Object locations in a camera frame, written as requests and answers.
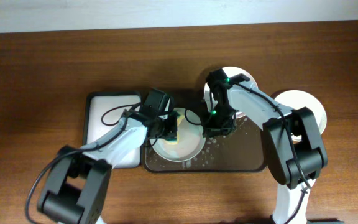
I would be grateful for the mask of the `green yellow sponge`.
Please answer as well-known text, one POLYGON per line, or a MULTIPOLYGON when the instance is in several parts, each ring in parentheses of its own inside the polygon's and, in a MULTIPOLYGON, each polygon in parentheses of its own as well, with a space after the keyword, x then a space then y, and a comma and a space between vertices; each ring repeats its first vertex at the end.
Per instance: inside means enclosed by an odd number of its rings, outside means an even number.
POLYGON ((169 145, 177 145, 180 140, 180 125, 185 119, 185 115, 183 113, 180 113, 178 111, 173 110, 169 116, 167 121, 175 122, 176 127, 173 127, 173 124, 168 124, 168 127, 170 128, 168 136, 164 139, 166 142, 168 142, 169 145))

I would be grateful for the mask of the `pale green plate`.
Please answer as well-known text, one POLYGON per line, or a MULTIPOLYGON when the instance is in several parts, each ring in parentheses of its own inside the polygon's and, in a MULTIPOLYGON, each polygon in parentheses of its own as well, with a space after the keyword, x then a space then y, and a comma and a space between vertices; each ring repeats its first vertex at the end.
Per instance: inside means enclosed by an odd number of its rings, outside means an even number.
POLYGON ((162 158, 172 162, 183 162, 192 159, 201 152, 206 138, 203 136, 203 127, 195 125, 200 123, 200 117, 190 110, 175 108, 183 113, 185 119, 180 125, 180 140, 177 145, 169 145, 164 139, 158 139, 152 149, 162 158))

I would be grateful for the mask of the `pink plate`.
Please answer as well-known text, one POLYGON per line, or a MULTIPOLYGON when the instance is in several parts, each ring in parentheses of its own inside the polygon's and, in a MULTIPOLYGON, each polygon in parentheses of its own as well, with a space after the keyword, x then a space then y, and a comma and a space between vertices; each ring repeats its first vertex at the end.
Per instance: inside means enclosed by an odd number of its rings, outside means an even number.
POLYGON ((258 88, 256 80, 253 78, 253 76, 249 72, 245 71, 244 69, 239 68, 239 67, 223 67, 222 70, 229 78, 231 78, 235 75, 238 75, 238 74, 243 74, 250 79, 252 87, 258 88))

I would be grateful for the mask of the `cream white plate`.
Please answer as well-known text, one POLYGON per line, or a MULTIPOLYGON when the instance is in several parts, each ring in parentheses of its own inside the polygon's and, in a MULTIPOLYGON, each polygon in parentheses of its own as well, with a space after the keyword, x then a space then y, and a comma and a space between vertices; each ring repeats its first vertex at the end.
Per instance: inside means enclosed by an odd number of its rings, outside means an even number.
POLYGON ((287 90, 278 94, 274 100, 294 109, 309 108, 315 116, 320 134, 323 134, 327 125, 327 114, 324 106, 315 96, 301 90, 287 90))

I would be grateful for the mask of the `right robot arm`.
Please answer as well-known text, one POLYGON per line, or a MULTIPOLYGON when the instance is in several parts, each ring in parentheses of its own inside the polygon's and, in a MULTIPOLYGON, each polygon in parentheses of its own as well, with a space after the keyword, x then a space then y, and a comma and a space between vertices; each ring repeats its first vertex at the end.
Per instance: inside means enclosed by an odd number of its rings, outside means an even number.
POLYGON ((278 182, 272 223, 307 223, 306 208, 311 188, 328 156, 314 113, 278 103, 253 86, 244 74, 229 77, 223 69, 210 72, 209 114, 201 125, 204 136, 231 134, 236 113, 244 113, 260 128, 265 161, 278 182))

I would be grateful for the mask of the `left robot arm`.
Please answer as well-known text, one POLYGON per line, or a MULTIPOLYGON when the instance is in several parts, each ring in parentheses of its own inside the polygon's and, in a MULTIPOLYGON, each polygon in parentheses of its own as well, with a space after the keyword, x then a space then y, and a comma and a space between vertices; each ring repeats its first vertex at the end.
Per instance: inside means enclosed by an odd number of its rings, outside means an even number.
POLYGON ((62 147, 41 171, 46 177, 37 211, 56 223, 103 223, 111 172, 132 150, 149 139, 174 139, 177 117, 173 98, 157 89, 143 103, 125 109, 115 127, 76 149, 62 147))

